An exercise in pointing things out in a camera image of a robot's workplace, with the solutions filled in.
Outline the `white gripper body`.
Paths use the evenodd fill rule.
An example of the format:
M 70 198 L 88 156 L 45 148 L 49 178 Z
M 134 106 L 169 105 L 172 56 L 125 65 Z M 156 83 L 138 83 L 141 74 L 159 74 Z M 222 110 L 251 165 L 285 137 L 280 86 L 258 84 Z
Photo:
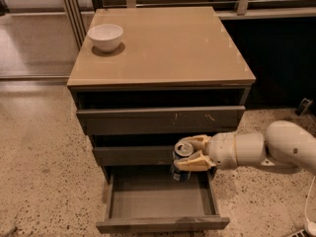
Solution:
M 214 135 L 208 142 L 207 153 L 218 169 L 231 170 L 238 167 L 236 139 L 233 132 Z

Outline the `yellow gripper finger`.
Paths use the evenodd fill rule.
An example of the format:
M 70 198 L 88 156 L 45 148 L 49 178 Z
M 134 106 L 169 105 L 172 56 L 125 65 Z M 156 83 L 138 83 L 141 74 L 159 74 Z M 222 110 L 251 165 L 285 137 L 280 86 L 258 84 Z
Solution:
M 175 160 L 174 165 L 178 170 L 187 172 L 203 172 L 216 166 L 201 150 L 189 157 Z
M 182 138 L 180 140 L 179 151 L 181 153 L 204 151 L 209 140 L 210 137 L 205 134 Z

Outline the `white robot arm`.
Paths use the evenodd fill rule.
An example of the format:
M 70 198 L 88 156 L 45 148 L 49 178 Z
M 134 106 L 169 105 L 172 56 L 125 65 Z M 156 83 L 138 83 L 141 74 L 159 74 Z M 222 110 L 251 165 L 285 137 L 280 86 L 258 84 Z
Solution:
M 183 172 L 253 167 L 281 174 L 302 169 L 316 174 L 316 137 L 287 120 L 272 122 L 264 134 L 195 135 L 175 145 L 173 165 Z

